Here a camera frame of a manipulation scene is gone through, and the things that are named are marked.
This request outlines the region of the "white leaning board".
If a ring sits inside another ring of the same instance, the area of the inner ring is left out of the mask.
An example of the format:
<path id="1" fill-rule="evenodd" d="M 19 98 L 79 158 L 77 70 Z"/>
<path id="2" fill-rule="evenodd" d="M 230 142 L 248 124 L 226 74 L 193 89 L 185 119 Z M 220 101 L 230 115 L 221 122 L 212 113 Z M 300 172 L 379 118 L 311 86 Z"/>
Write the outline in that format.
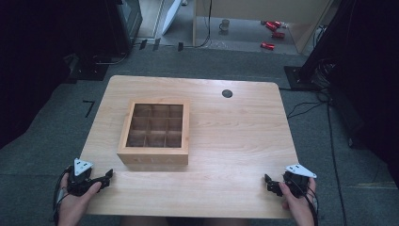
<path id="1" fill-rule="evenodd" d="M 174 0 L 172 5 L 170 6 L 168 13 L 165 18 L 165 22 L 162 28 L 162 34 L 165 35 L 168 32 L 171 24 L 173 23 L 183 0 Z"/>

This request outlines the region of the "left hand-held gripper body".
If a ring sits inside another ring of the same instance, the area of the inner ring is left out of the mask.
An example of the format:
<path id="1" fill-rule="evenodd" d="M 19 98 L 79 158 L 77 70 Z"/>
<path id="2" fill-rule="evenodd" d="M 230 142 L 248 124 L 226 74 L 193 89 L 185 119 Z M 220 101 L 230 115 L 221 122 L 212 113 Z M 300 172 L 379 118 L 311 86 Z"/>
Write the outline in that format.
<path id="1" fill-rule="evenodd" d="M 99 177 L 96 179 L 90 178 L 92 166 L 93 164 L 88 161 L 81 160 L 79 158 L 74 159 L 72 172 L 68 177 L 67 190 L 70 194 L 73 196 L 82 196 L 95 183 L 104 183 L 104 177 Z"/>

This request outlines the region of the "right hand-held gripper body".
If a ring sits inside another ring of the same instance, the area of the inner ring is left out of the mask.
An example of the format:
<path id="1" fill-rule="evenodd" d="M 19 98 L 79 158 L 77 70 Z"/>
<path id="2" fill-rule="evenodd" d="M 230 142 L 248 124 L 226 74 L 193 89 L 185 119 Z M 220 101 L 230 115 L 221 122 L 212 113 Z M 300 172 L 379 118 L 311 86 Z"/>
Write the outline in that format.
<path id="1" fill-rule="evenodd" d="M 292 194 L 299 198 L 306 194 L 309 179 L 317 175 L 300 164 L 290 165 L 283 174 L 284 183 L 290 188 Z"/>

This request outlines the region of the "person's right hand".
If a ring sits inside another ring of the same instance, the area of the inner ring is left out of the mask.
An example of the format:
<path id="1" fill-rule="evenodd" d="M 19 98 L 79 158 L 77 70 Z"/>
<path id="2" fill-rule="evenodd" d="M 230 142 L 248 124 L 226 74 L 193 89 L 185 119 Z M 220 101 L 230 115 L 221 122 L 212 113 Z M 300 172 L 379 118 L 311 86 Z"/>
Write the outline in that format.
<path id="1" fill-rule="evenodd" d="M 301 198 L 296 198 L 286 184 L 279 183 L 279 187 L 284 197 L 284 201 L 282 202 L 281 206 L 283 209 L 289 210 L 291 212 L 296 226 L 314 226 L 311 204 L 314 204 L 315 199 L 315 180 L 313 178 L 309 179 L 309 188 L 307 194 L 305 197 Z"/>

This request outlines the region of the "person's left hand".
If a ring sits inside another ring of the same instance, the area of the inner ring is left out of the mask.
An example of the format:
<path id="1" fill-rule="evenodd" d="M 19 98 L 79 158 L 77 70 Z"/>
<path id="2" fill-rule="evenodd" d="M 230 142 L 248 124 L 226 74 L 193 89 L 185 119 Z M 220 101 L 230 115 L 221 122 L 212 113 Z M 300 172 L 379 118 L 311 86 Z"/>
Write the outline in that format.
<path id="1" fill-rule="evenodd" d="M 78 226 L 87 212 L 90 200 L 98 193 L 102 185 L 97 182 L 84 195 L 73 196 L 67 190 L 68 178 L 69 174 L 66 173 L 60 182 L 60 191 L 63 196 L 59 205 L 57 226 Z"/>

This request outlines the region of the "wooden compartment box, glass lid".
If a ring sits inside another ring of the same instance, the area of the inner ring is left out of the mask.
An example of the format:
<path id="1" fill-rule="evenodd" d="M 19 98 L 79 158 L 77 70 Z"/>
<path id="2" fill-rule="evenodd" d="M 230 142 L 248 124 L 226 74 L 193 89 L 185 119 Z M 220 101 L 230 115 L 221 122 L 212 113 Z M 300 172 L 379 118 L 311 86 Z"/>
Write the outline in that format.
<path id="1" fill-rule="evenodd" d="M 187 99 L 131 99 L 118 157 L 125 165 L 187 165 L 189 116 Z"/>

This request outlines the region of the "black stand base plate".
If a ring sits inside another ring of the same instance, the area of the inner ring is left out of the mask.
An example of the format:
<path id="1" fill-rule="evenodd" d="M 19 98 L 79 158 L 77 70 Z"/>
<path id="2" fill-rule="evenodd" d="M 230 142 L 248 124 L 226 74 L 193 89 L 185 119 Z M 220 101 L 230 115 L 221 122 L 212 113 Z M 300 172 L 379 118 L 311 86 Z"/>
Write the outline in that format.
<path id="1" fill-rule="evenodd" d="M 319 89 L 312 80 L 312 74 L 306 73 L 301 67 L 285 66 L 284 72 L 291 90 Z"/>

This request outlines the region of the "black cabinet with monitor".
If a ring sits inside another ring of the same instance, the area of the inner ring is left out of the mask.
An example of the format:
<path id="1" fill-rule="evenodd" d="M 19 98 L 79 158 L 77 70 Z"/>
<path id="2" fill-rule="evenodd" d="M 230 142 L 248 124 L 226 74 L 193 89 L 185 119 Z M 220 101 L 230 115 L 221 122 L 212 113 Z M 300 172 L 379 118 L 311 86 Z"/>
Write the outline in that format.
<path id="1" fill-rule="evenodd" d="M 128 55 L 143 21 L 138 0 L 82 0 L 80 23 L 86 50 L 98 56 Z"/>

